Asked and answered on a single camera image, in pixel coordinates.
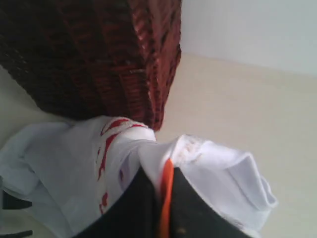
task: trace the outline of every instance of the orange strap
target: orange strap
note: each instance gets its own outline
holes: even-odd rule
[[[172,188],[174,179],[174,165],[168,159],[164,165],[160,190],[163,198],[163,209],[160,219],[160,238],[169,238],[170,204],[172,200]]]

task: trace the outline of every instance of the white cloth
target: white cloth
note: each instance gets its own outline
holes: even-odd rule
[[[34,203],[31,215],[65,238],[107,212],[140,165],[159,193],[169,158],[212,209],[254,237],[277,205],[250,153],[187,135],[158,143],[151,129],[124,118],[27,126],[0,151],[0,175],[7,191]]]

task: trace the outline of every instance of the woven texture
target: woven texture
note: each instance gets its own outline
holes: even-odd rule
[[[180,61],[181,0],[1,0],[0,64],[57,115],[157,130]]]

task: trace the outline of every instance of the brown wicker basket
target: brown wicker basket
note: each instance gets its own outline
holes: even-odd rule
[[[0,64],[44,111],[159,129],[179,63],[181,0],[1,0]]]

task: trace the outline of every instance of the folded cloth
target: folded cloth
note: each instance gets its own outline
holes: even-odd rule
[[[140,166],[157,199],[166,198],[167,164],[178,167],[220,217],[250,236],[258,236],[277,205],[250,153],[188,135],[158,143],[151,129],[126,118],[30,125],[0,151],[4,188],[32,201],[30,214],[61,238],[78,234],[106,214]],[[164,206],[169,206],[165,198]]]

